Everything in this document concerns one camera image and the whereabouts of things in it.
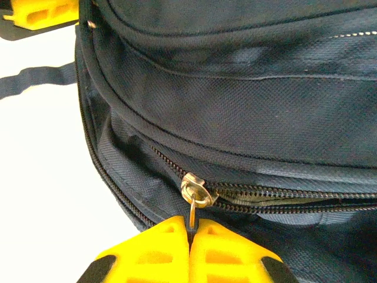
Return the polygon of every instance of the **white background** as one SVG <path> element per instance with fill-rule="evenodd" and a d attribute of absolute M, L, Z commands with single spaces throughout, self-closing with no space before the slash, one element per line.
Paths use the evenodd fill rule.
<path fill-rule="evenodd" d="M 74 60 L 74 27 L 0 39 L 0 78 Z M 0 100 L 0 282 L 76 282 L 138 232 L 92 165 L 76 84 Z"/>

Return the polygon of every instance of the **zipper pull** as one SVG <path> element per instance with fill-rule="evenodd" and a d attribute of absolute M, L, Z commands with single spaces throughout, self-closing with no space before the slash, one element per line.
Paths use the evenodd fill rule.
<path fill-rule="evenodd" d="M 191 204 L 190 217 L 185 218 L 189 250 L 199 227 L 199 219 L 195 216 L 195 209 L 213 205 L 218 197 L 218 195 L 211 195 L 204 187 L 204 183 L 203 179 L 192 173 L 187 173 L 184 175 L 181 184 L 182 197 Z"/>

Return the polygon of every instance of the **yellow clamp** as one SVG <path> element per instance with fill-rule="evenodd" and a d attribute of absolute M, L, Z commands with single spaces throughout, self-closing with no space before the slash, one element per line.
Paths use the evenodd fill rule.
<path fill-rule="evenodd" d="M 278 282 L 276 268 L 268 272 L 262 259 L 285 266 L 273 252 L 207 219 L 200 219 L 189 251 L 184 219 L 174 216 L 99 254 L 77 283 Z M 278 272 L 288 276 L 279 282 L 297 282 L 285 267 Z"/>
<path fill-rule="evenodd" d="M 13 15 L 3 18 L 35 31 L 78 19 L 78 0 L 11 0 Z"/>

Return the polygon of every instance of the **yellow plastic piece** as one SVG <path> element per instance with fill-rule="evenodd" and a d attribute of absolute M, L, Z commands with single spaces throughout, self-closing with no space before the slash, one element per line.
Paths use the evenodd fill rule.
<path fill-rule="evenodd" d="M 174 216 L 101 253 L 117 257 L 104 283 L 188 283 L 189 244 L 182 216 Z"/>
<path fill-rule="evenodd" d="M 101 253 L 117 259 L 103 283 L 273 283 L 261 259 L 273 252 L 207 219 L 189 254 L 182 216 Z"/>
<path fill-rule="evenodd" d="M 13 16 L 4 19 L 35 31 L 78 19 L 78 0 L 11 0 Z"/>
<path fill-rule="evenodd" d="M 273 283 L 261 259 L 282 260 L 273 252 L 220 224 L 199 220 L 190 254 L 190 282 Z"/>

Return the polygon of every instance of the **zipper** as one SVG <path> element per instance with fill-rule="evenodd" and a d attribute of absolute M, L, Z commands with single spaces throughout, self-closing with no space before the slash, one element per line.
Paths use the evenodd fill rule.
<path fill-rule="evenodd" d="M 376 210 L 377 193 L 333 193 L 315 192 L 292 189 L 281 189 L 277 187 L 265 187 L 256 185 L 241 185 L 232 183 L 206 182 L 191 172 L 185 171 L 182 167 L 170 160 L 166 155 L 155 147 L 153 151 L 159 156 L 169 168 L 182 180 L 181 189 L 183 198 L 189 202 L 190 194 L 186 193 L 187 187 L 191 187 L 191 192 L 199 190 L 208 194 L 213 201 L 206 206 L 215 206 L 226 211 L 241 213 L 321 213 L 321 212 L 341 212 L 357 210 Z M 299 203 L 292 205 L 270 205 L 258 206 L 245 205 L 250 198 L 271 199 L 307 199 L 309 203 Z"/>
<path fill-rule="evenodd" d="M 80 90 L 80 81 L 78 79 L 78 67 L 77 67 L 77 59 L 76 59 L 76 53 L 75 53 L 75 71 L 76 71 L 76 81 L 77 81 L 77 89 L 78 89 L 78 99 L 79 99 L 79 104 L 80 104 L 80 113 L 81 113 L 81 118 L 82 118 L 82 125 L 84 127 L 84 135 L 85 135 L 85 140 L 88 144 L 88 149 L 89 149 L 89 154 L 90 157 L 92 158 L 94 167 L 102 177 L 102 180 L 106 183 L 106 185 L 110 188 L 110 190 L 113 192 L 113 194 L 116 195 L 116 197 L 120 200 L 120 205 L 125 209 L 129 210 L 132 214 L 134 214 L 139 220 L 141 220 L 146 227 L 150 228 L 156 225 L 151 219 L 146 217 L 145 214 L 143 214 L 133 203 L 132 201 L 126 197 L 126 195 L 122 192 L 122 190 L 117 186 L 117 184 L 113 181 L 113 179 L 110 177 L 109 174 L 107 174 L 106 170 L 102 166 L 102 163 L 100 162 L 100 159 L 98 158 L 94 146 L 91 142 L 89 131 L 88 131 L 88 126 L 87 122 L 85 120 L 85 115 L 84 115 L 84 109 L 82 106 L 82 94 Z"/>

